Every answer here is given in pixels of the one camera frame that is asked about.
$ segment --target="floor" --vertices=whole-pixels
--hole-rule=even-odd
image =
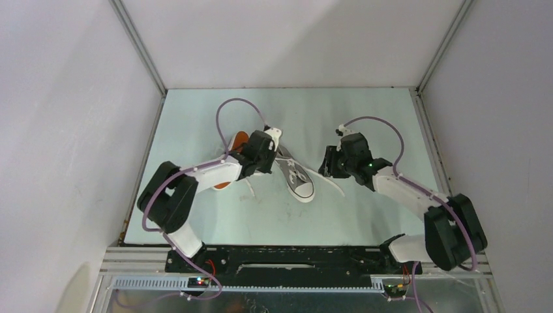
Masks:
[[[409,90],[406,88],[309,89],[172,89],[169,90],[145,167],[139,194],[161,162],[191,166],[218,157],[222,144],[215,112],[228,98],[255,103],[267,123],[282,129],[281,144],[302,164],[318,169],[326,145],[336,145],[338,125],[362,115],[384,118],[406,141],[399,168],[406,175],[437,188],[431,162]],[[263,124],[248,105],[224,107],[220,124],[225,137]],[[395,133],[375,121],[358,121],[374,157],[393,161],[400,146]],[[423,223],[393,200],[371,192],[353,178],[330,184],[312,176],[316,195],[300,203],[287,190],[277,166],[272,175],[251,177],[248,186],[234,182],[223,191],[196,196],[190,213],[196,234],[208,244],[233,245],[378,245],[398,233],[423,232]],[[133,210],[125,243],[162,244],[158,233],[142,230],[142,212]]]

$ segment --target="wall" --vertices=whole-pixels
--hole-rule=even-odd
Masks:
[[[167,88],[414,86],[462,0],[126,0]]]
[[[425,91],[508,312],[553,307],[552,13],[551,0],[477,1]]]
[[[0,46],[0,312],[82,312],[160,95],[107,0],[2,1]]]

